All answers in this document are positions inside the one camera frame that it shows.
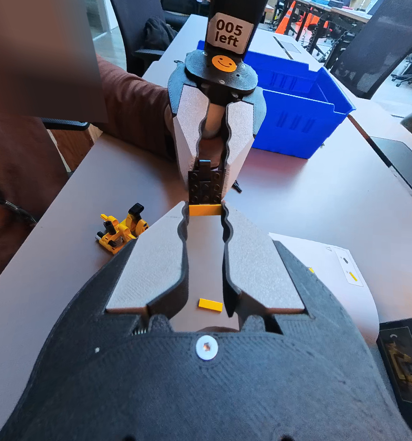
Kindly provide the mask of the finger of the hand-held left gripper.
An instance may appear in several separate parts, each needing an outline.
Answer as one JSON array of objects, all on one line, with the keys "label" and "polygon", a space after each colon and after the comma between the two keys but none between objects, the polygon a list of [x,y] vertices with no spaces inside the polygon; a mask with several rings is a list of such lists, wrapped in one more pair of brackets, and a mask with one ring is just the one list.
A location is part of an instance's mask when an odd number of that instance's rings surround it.
[{"label": "finger of the hand-held left gripper", "polygon": [[226,108],[226,125],[229,138],[226,143],[222,199],[238,178],[254,141],[253,105],[247,102],[229,104]]},{"label": "finger of the hand-held left gripper", "polygon": [[177,165],[186,191],[188,191],[188,172],[194,169],[199,155],[201,127],[208,108],[209,98],[200,89],[192,85],[183,85],[173,124]]}]

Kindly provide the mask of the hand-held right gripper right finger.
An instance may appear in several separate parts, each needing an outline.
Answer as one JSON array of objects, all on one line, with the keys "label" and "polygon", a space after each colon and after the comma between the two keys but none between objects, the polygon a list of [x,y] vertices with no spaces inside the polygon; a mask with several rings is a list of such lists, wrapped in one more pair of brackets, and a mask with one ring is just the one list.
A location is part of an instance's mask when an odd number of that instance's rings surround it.
[{"label": "hand-held right gripper right finger", "polygon": [[229,317],[299,314],[305,309],[272,238],[222,203],[223,298]]}]

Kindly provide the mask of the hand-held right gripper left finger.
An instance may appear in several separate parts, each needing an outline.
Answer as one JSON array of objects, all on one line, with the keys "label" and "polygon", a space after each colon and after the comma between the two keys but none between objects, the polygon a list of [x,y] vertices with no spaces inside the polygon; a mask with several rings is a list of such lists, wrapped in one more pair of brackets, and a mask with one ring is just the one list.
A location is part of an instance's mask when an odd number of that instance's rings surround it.
[{"label": "hand-held right gripper left finger", "polygon": [[108,313],[176,316],[188,300],[188,203],[179,202],[136,240]]}]

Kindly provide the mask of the yellow lego tile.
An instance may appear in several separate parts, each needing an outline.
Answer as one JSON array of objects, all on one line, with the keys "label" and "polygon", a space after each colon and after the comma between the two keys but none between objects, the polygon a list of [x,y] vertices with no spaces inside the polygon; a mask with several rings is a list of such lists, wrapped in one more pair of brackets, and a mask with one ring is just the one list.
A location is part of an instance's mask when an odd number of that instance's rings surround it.
[{"label": "yellow lego tile", "polygon": [[200,298],[198,301],[198,308],[221,313],[223,310],[223,303],[214,300]]}]

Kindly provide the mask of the black lego plate assembly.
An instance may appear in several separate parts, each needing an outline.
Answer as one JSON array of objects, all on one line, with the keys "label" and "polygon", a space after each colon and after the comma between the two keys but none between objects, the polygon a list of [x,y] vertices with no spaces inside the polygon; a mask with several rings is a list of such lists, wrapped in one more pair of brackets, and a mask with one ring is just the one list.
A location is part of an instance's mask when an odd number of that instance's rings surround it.
[{"label": "black lego plate assembly", "polygon": [[223,184],[222,166],[212,168],[210,160],[199,159],[188,172],[189,215],[221,216]]}]

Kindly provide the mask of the person's left forearm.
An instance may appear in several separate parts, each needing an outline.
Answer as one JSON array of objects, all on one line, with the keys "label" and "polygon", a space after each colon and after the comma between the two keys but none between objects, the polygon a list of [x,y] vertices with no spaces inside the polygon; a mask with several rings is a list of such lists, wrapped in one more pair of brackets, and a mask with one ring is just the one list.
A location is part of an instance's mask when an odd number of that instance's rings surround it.
[{"label": "person's left forearm", "polygon": [[167,88],[130,74],[98,54],[96,58],[108,121],[91,123],[104,133],[174,161],[175,144],[164,120],[170,103]]}]

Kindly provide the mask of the yellow and black lego assembly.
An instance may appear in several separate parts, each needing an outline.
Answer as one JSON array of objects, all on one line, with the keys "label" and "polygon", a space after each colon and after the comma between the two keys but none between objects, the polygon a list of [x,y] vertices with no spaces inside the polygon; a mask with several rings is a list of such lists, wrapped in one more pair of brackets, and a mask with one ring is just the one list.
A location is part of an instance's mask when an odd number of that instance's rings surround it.
[{"label": "yellow and black lego assembly", "polygon": [[140,203],[134,204],[129,210],[127,217],[119,222],[113,216],[101,214],[104,231],[98,231],[95,240],[113,255],[118,253],[128,242],[136,240],[149,228],[143,220],[141,213],[144,207]]}]

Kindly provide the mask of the lego instruction booklet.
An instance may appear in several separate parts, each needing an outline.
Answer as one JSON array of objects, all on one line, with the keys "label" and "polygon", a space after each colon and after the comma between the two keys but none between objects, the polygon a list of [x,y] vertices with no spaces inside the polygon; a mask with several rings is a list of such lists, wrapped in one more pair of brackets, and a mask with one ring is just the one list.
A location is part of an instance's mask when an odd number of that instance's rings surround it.
[{"label": "lego instruction booklet", "polygon": [[269,233],[281,242],[335,295],[367,344],[376,343],[379,317],[374,298],[348,249]]}]

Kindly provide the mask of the dark lego set box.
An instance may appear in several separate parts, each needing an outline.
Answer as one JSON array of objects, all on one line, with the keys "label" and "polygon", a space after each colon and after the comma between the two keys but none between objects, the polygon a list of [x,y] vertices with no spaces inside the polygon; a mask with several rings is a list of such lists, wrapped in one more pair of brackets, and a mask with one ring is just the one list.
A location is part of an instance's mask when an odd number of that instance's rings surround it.
[{"label": "dark lego set box", "polygon": [[399,409],[412,417],[412,317],[380,323],[377,343]]}]

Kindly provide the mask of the person's left hand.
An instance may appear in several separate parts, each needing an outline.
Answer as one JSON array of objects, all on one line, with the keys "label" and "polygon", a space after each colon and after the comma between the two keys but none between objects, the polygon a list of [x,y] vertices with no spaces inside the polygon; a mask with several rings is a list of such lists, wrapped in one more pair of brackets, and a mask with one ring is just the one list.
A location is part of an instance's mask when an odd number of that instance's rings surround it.
[{"label": "person's left hand", "polygon": [[175,140],[173,115],[172,115],[170,104],[168,104],[165,107],[164,120],[165,120],[165,128],[166,128],[165,130],[171,135],[172,139]]}]

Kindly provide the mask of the blue plastic bin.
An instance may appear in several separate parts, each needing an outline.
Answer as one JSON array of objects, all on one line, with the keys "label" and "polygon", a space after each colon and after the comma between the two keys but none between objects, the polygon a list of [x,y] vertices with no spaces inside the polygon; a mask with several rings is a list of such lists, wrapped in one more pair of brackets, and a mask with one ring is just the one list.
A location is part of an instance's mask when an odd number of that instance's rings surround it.
[{"label": "blue plastic bin", "polygon": [[244,60],[258,75],[267,109],[254,148],[309,159],[356,109],[325,68],[254,51]]}]

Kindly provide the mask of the orange traffic cone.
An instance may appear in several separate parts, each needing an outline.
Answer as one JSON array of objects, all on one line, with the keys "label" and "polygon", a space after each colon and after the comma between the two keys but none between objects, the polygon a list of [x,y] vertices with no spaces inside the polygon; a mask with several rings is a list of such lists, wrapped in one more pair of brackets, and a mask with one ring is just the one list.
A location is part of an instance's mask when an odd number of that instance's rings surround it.
[{"label": "orange traffic cone", "polygon": [[275,33],[288,35],[292,23],[296,23],[296,40],[303,31],[312,31],[312,36],[318,32],[324,33],[330,19],[331,7],[328,2],[323,1],[278,1],[278,6],[282,4],[283,9],[275,25]]}]

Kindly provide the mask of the black mesh office chair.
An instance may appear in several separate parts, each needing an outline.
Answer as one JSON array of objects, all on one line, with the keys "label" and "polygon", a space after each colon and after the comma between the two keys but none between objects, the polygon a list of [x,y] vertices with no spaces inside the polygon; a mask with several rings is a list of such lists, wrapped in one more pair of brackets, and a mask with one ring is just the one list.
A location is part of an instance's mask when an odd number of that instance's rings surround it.
[{"label": "black mesh office chair", "polygon": [[370,99],[412,51],[412,0],[385,0],[341,53],[331,74],[356,97]]}]

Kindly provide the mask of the dark laptop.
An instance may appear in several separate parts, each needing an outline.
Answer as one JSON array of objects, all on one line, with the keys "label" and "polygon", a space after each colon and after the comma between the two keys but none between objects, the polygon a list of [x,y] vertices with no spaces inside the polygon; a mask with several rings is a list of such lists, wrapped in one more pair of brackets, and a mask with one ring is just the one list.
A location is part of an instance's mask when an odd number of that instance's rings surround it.
[{"label": "dark laptop", "polygon": [[412,150],[403,142],[369,137],[368,143],[385,165],[392,167],[412,190]]}]

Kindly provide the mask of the person's brown clothed body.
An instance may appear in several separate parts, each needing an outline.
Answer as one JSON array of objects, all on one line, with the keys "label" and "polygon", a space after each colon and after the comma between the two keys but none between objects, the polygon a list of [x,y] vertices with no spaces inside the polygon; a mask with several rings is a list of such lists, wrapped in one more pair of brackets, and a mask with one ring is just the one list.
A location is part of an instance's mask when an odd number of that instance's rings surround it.
[{"label": "person's brown clothed body", "polygon": [[41,119],[0,113],[0,274],[67,180]]}]

